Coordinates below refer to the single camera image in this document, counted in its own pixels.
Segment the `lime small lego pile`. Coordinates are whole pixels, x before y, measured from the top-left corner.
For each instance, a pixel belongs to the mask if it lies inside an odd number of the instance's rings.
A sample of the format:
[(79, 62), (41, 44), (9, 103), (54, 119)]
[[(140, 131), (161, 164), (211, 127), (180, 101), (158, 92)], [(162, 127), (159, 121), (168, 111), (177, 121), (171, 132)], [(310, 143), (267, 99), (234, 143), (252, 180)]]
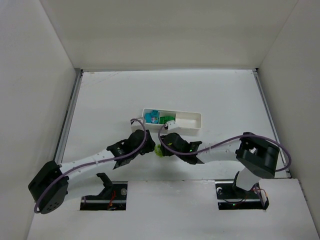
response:
[(156, 154), (158, 157), (160, 157), (160, 158), (163, 157), (163, 153), (162, 153), (161, 145), (160, 145), (160, 144), (158, 144), (158, 145), (155, 146), (154, 152), (155, 152), (155, 154)]

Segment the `cyan lego brick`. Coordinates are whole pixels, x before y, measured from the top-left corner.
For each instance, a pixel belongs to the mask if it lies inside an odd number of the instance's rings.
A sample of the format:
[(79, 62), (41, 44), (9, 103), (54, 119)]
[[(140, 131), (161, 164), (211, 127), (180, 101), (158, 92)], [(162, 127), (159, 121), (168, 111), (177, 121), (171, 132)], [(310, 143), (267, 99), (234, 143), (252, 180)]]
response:
[(148, 124), (158, 124), (160, 119), (160, 112), (158, 110), (150, 110), (144, 114), (145, 122)]

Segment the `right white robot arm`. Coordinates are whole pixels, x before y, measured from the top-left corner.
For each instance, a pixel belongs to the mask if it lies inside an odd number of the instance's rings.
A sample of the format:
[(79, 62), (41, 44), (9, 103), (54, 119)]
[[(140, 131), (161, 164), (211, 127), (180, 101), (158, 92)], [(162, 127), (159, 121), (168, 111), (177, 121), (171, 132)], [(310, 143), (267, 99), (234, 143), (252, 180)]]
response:
[(163, 156), (177, 156), (190, 165), (218, 161), (238, 161), (244, 166), (234, 177), (238, 189), (249, 191), (261, 179), (274, 179), (280, 148), (275, 141), (251, 132), (212, 146), (202, 141), (184, 140), (178, 133), (158, 134)]

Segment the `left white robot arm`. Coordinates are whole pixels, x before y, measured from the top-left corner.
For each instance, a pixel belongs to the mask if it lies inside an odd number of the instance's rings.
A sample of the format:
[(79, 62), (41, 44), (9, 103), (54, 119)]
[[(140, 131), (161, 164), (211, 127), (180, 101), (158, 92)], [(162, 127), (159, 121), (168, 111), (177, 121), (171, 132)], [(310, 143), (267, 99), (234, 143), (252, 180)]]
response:
[(102, 193), (112, 186), (106, 175), (108, 170), (125, 166), (138, 155), (151, 153), (155, 149), (149, 130), (138, 129), (127, 139), (120, 140), (92, 156), (57, 164), (46, 162), (28, 185), (34, 201), (36, 214), (48, 214), (62, 205), (65, 200), (84, 196), (76, 188), (90, 177), (102, 181)]

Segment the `white three-compartment tray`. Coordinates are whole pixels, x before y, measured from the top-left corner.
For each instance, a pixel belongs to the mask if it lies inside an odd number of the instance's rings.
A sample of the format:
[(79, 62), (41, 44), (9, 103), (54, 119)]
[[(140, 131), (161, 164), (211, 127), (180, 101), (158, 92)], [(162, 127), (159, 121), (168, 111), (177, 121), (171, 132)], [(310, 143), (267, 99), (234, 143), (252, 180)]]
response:
[[(162, 133), (165, 132), (177, 132), (180, 135), (186, 136), (196, 136), (199, 135), (202, 131), (202, 115), (197, 112), (188, 112), (188, 111), (180, 111), (180, 110), (167, 110), (167, 109), (154, 109), (154, 108), (144, 108), (142, 110), (141, 117), (144, 118), (144, 114), (147, 111), (158, 110), (160, 112), (160, 116), (175, 116), (175, 122), (179, 125), (179, 128), (173, 130), (162, 130)], [(150, 130), (151, 133), (157, 133), (161, 126), (164, 124), (152, 124), (146, 123), (145, 126)]]

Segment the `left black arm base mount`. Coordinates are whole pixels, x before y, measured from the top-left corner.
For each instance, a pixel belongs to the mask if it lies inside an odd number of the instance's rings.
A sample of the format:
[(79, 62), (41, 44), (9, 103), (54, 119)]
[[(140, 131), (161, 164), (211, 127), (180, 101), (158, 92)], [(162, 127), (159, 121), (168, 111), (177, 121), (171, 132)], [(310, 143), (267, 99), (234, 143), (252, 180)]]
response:
[(127, 207), (128, 183), (112, 182), (105, 173), (97, 173), (103, 189), (97, 195), (86, 195), (81, 198), (81, 211), (125, 211)]

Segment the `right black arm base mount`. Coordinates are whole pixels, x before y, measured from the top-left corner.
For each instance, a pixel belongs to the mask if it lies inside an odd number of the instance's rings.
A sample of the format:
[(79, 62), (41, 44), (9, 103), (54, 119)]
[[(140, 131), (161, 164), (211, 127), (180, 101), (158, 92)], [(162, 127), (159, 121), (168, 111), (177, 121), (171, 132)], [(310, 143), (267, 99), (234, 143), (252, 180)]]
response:
[(267, 192), (256, 183), (249, 191), (237, 188), (231, 182), (215, 184), (219, 210), (267, 210), (270, 201)]

